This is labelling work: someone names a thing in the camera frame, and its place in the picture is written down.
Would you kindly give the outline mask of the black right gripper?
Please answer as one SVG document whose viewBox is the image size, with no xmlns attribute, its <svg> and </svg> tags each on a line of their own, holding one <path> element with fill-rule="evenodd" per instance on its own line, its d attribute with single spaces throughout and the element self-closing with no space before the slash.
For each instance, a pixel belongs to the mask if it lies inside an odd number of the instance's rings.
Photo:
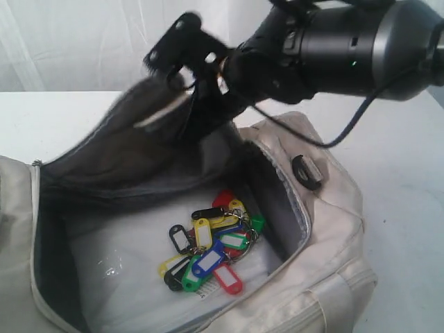
<svg viewBox="0 0 444 333">
<path fill-rule="evenodd" d="M 296 61 L 279 45 L 171 46 L 166 52 L 167 80 L 181 67 L 195 80 L 179 139 L 201 139 L 266 99 L 295 105 L 302 100 Z"/>
</svg>

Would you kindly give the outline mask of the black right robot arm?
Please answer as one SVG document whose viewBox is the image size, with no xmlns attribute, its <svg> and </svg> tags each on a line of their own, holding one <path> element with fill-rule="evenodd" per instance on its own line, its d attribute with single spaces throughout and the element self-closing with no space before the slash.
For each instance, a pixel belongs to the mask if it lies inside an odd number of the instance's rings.
<svg viewBox="0 0 444 333">
<path fill-rule="evenodd" d="M 317 93 L 362 96 L 338 144 L 377 98 L 405 101 L 443 85 L 443 18 L 421 1 L 274 1 L 259 28 L 230 48 L 182 14 L 156 46 L 169 87 L 194 77 L 181 140 L 196 141 L 266 99 L 294 105 Z"/>
</svg>

